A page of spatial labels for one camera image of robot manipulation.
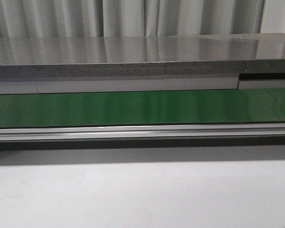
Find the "aluminium conveyor side rail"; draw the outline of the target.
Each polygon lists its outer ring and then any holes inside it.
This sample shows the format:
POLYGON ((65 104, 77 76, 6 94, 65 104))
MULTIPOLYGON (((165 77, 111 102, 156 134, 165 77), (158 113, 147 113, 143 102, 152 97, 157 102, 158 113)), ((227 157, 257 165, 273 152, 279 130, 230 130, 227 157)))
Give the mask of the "aluminium conveyor side rail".
POLYGON ((285 123, 126 125, 0 129, 0 142, 285 135, 285 123))

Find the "green conveyor belt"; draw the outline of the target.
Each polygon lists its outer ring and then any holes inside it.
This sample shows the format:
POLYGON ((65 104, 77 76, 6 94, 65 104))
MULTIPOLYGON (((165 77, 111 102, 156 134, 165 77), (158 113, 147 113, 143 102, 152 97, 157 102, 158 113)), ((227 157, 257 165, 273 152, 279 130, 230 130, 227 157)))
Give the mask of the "green conveyor belt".
POLYGON ((0 128, 285 122, 285 88, 0 95, 0 128))

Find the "white pleated curtain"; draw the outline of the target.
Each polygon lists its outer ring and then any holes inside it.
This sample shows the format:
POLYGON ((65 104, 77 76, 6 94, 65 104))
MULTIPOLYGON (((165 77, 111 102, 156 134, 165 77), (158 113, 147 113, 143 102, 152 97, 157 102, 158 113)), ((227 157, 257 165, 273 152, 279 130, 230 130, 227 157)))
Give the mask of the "white pleated curtain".
POLYGON ((285 0, 0 0, 0 38, 285 33, 285 0))

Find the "grey speckled stone counter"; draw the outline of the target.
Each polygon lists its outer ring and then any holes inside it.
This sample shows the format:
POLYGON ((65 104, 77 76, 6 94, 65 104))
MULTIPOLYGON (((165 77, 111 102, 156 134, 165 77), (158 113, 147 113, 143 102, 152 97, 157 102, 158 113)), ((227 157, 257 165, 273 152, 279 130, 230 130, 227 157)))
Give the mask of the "grey speckled stone counter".
POLYGON ((285 73, 285 34, 0 38, 0 79, 285 73))

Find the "grey cabinet panel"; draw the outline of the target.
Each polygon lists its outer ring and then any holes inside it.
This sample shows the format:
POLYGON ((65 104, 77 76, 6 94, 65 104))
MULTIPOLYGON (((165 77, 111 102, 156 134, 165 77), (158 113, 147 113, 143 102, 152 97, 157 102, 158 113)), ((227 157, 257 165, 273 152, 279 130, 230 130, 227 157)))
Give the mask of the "grey cabinet panel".
POLYGON ((285 73, 0 79, 0 95, 285 88, 285 73))

